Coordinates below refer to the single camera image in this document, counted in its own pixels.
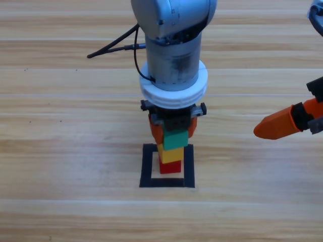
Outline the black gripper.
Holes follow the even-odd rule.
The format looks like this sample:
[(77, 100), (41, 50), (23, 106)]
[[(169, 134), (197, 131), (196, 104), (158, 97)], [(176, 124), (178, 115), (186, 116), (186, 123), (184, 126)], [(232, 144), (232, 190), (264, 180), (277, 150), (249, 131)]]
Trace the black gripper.
[(322, 77), (306, 86), (315, 98), (266, 116), (254, 128), (254, 134), (262, 139), (277, 140), (307, 129), (313, 135), (322, 132)]
[(188, 137), (191, 138), (197, 127), (197, 117), (207, 114), (204, 102), (200, 105), (167, 109), (154, 105), (148, 100), (141, 100), (141, 109), (149, 111), (150, 130), (157, 145), (164, 143), (164, 129), (166, 131), (188, 129)]

